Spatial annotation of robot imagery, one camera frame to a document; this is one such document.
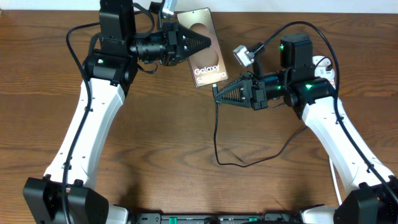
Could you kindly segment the gold Galaxy smartphone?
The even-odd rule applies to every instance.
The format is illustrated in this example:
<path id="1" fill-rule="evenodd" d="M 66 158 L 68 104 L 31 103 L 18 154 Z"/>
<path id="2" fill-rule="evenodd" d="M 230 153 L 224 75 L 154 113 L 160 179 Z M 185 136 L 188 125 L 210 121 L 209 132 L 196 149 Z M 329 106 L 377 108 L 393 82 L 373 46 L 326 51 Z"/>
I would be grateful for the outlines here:
<path id="1" fill-rule="evenodd" d="M 195 86 L 200 88 L 227 80 L 228 73 L 210 9 L 180 12 L 177 19 L 180 25 L 196 35 L 183 38 L 185 49 L 196 51 L 188 58 Z"/>

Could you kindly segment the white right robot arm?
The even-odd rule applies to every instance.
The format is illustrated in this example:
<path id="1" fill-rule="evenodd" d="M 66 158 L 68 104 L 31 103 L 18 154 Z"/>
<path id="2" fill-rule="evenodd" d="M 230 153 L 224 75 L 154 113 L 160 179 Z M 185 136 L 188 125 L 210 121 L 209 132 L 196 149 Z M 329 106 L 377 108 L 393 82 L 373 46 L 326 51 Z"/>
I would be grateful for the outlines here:
<path id="1" fill-rule="evenodd" d="M 337 64 L 315 56 L 307 34 L 280 40 L 282 70 L 264 73 L 256 54 L 262 45 L 234 50 L 239 63 L 253 70 L 222 89 L 214 89 L 217 104 L 261 110 L 283 98 L 325 148 L 345 188 L 337 207 L 315 205 L 290 216 L 291 223 L 396 223 L 397 177 L 373 154 L 337 95 Z"/>

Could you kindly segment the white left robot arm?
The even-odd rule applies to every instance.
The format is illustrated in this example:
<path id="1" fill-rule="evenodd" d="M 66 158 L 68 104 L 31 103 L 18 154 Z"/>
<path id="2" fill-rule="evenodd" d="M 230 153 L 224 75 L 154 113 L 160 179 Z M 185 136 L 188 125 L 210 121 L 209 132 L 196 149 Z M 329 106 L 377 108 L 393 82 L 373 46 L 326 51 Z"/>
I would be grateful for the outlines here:
<path id="1" fill-rule="evenodd" d="M 174 21 L 175 1 L 101 1 L 88 55 L 76 65 L 83 79 L 63 143 L 23 196 L 36 223 L 134 223 L 134 214 L 96 192 L 98 164 L 114 117 L 144 64 L 165 67 L 208 48 L 210 38 Z"/>

